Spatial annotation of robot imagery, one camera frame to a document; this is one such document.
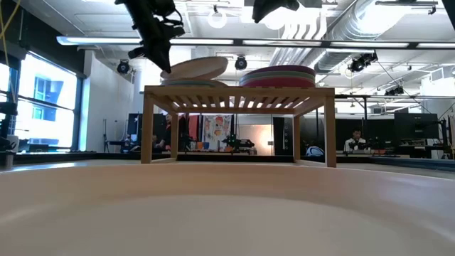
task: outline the white bowl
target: white bowl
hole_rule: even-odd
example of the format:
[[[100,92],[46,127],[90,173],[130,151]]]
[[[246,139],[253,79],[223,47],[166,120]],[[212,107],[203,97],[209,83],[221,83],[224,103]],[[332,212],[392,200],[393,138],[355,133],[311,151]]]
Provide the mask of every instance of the white bowl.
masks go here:
[[[300,166],[10,172],[0,255],[454,255],[454,195],[451,180]]]

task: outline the ductwork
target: ductwork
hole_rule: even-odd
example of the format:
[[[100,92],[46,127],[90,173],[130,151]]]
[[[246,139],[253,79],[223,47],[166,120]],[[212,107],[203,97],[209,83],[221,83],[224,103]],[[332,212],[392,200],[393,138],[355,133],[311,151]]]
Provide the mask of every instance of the ductwork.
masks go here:
[[[376,0],[358,0],[350,11],[327,33],[326,40],[375,40],[392,28],[405,14],[406,6],[377,6]],[[313,49],[302,65],[314,65],[318,73],[329,73],[352,53],[329,53]]]

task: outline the ceiling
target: ceiling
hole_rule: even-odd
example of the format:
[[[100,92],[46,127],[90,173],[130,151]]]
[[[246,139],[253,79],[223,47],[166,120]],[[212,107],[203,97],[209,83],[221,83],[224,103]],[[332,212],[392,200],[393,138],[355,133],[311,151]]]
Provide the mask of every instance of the ceiling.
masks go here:
[[[338,0],[338,5],[324,6],[327,24],[352,2],[352,0]],[[176,2],[178,10],[183,15],[186,37],[203,38],[279,38],[284,29],[272,30],[264,24],[244,23],[242,14],[246,8],[243,0],[231,0],[228,7],[220,4],[219,9],[227,14],[227,23],[223,28],[213,28],[208,24],[207,17],[212,6],[209,4],[188,4]],[[109,2],[89,2],[83,0],[22,0],[22,6],[53,28],[68,36],[137,36],[131,28],[132,21],[123,5],[116,6]],[[428,7],[412,8],[396,25],[383,33],[378,40],[395,41],[454,41],[455,30],[452,27],[442,4],[437,6],[434,15],[428,15]],[[120,58],[126,58],[129,46],[103,46],[97,52],[97,57],[106,63],[118,63]],[[233,67],[236,55],[246,55],[249,69],[261,68],[269,65],[274,55],[273,48],[236,48],[210,47],[210,55],[224,55],[230,59],[230,65],[221,80],[238,80],[247,71],[239,72]],[[400,78],[409,93],[417,91],[420,79],[436,70],[439,65],[455,65],[455,53],[448,51],[421,51],[421,50],[378,50],[378,57],[383,68],[377,63],[356,74],[352,79],[345,75],[343,65],[326,78],[321,77],[323,86],[336,87],[337,92],[349,93],[350,88],[357,93],[377,92],[377,88]],[[144,61],[132,62],[140,68]]]

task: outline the camera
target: camera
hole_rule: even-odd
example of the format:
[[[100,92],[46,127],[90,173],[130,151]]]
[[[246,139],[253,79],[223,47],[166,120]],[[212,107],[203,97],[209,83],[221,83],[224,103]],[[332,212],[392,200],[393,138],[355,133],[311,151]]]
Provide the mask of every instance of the camera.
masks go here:
[[[126,75],[129,72],[128,60],[120,60],[120,64],[117,66],[117,72],[122,75]]]
[[[235,61],[235,69],[236,70],[244,70],[247,68],[247,60],[244,56],[237,56],[237,61]]]

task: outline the computer monitor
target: computer monitor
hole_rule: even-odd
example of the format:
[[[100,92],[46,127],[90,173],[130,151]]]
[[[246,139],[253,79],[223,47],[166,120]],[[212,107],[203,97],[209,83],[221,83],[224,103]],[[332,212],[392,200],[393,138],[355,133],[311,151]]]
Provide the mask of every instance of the computer monitor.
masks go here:
[[[395,138],[438,139],[439,124],[437,114],[395,113]]]

